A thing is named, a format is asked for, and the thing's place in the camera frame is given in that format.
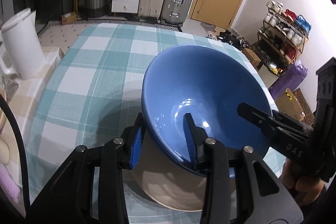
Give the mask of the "right hand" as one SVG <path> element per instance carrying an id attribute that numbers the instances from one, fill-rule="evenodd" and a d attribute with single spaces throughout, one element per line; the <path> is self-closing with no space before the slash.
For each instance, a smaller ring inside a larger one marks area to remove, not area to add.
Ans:
<path id="1" fill-rule="evenodd" d="M 318 177 L 300 174 L 300 167 L 289 159 L 286 159 L 280 180 L 288 190 L 294 189 L 299 192 L 295 198 L 299 206 L 313 203 L 325 186 L 325 182 Z"/>

